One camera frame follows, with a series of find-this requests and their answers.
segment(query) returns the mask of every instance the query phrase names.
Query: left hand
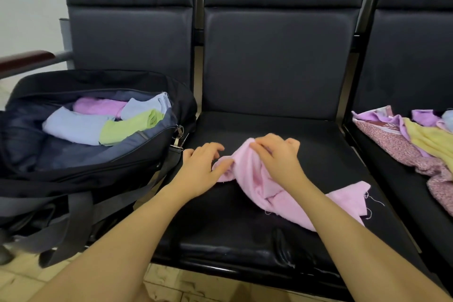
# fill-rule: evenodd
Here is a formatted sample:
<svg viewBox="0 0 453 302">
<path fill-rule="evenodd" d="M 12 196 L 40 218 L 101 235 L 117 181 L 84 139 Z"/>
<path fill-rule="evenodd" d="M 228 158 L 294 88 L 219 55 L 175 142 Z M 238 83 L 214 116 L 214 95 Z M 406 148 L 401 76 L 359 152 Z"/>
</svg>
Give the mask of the left hand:
<svg viewBox="0 0 453 302">
<path fill-rule="evenodd" d="M 233 159 L 222 161 L 213 171 L 212 161 L 220 157 L 219 151 L 225 148 L 219 143 L 206 143 L 196 150 L 183 152 L 183 166 L 170 185 L 178 187 L 189 198 L 195 198 L 208 191 L 234 162 Z"/>
</svg>

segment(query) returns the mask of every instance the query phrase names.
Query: white wall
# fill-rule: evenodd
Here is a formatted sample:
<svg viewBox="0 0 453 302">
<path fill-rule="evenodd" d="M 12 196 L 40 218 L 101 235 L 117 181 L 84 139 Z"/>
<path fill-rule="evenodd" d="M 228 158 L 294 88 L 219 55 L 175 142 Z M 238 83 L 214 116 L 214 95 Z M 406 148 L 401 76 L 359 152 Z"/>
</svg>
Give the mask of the white wall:
<svg viewBox="0 0 453 302">
<path fill-rule="evenodd" d="M 63 50 L 61 17 L 67 17 L 66 0 L 0 0 L 0 57 L 37 49 Z M 62 63 L 34 72 L 65 69 Z M 21 76 L 0 80 L 3 96 Z"/>
</svg>

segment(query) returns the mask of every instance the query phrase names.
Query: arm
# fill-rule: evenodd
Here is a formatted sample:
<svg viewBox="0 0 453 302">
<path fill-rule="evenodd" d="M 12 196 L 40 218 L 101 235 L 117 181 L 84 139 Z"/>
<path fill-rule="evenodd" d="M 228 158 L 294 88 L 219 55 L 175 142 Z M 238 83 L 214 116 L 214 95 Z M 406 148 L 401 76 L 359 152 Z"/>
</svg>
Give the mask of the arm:
<svg viewBox="0 0 453 302">
<path fill-rule="evenodd" d="M 133 301 L 168 224 L 190 199 L 210 189 L 230 167 L 222 162 L 211 171 L 223 150 L 218 143 L 187 149 L 183 166 L 170 184 L 116 225 L 54 277 L 30 302 Z"/>
<path fill-rule="evenodd" d="M 297 160 L 298 141 L 268 134 L 251 147 L 308 215 L 355 301 L 452 301 L 313 185 Z"/>
</svg>

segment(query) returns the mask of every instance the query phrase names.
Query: rolled towel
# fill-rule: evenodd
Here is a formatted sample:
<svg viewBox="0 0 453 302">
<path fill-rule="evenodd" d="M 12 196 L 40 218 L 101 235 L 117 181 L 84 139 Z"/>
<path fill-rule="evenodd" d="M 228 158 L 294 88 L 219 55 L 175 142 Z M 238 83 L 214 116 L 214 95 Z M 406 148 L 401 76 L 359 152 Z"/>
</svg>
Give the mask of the rolled towel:
<svg viewBox="0 0 453 302">
<path fill-rule="evenodd" d="M 72 106 L 72 110 L 85 115 L 111 115 L 120 118 L 121 110 L 127 102 L 112 99 L 82 97 Z"/>
<path fill-rule="evenodd" d="M 171 103 L 167 92 L 162 92 L 161 94 L 158 94 L 145 102 L 140 102 L 134 98 L 131 98 L 121 110 L 120 118 L 123 120 L 130 119 L 142 112 L 152 109 L 155 109 L 165 115 L 168 108 L 171 108 Z"/>
<path fill-rule="evenodd" d="M 99 136 L 106 122 L 113 122 L 115 116 L 83 115 L 61 107 L 43 123 L 45 133 L 74 143 L 99 146 Z"/>
<path fill-rule="evenodd" d="M 125 121 L 107 121 L 102 128 L 99 142 L 105 146 L 113 146 L 135 132 L 154 127 L 163 118 L 161 112 L 153 109 Z"/>
</svg>

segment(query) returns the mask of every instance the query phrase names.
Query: light blue towel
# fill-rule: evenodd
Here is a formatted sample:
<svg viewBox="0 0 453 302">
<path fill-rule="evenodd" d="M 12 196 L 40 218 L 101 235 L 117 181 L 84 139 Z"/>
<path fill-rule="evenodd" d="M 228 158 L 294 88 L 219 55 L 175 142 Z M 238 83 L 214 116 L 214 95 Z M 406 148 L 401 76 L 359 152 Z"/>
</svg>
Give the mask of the light blue towel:
<svg viewBox="0 0 453 302">
<path fill-rule="evenodd" d="M 61 107 L 42 123 L 42 130 L 56 138 L 99 146 L 101 130 L 108 120 L 115 120 L 115 116 L 84 115 Z"/>
<path fill-rule="evenodd" d="M 167 92 L 162 92 L 145 102 L 139 102 L 138 100 L 131 98 L 121 110 L 121 119 L 126 120 L 133 118 L 134 116 L 152 109 L 156 109 L 165 115 L 168 108 L 171 108 L 171 103 Z"/>
<path fill-rule="evenodd" d="M 442 119 L 445 122 L 445 127 L 447 127 L 450 133 L 453 133 L 453 110 L 445 111 L 442 115 Z"/>
</svg>

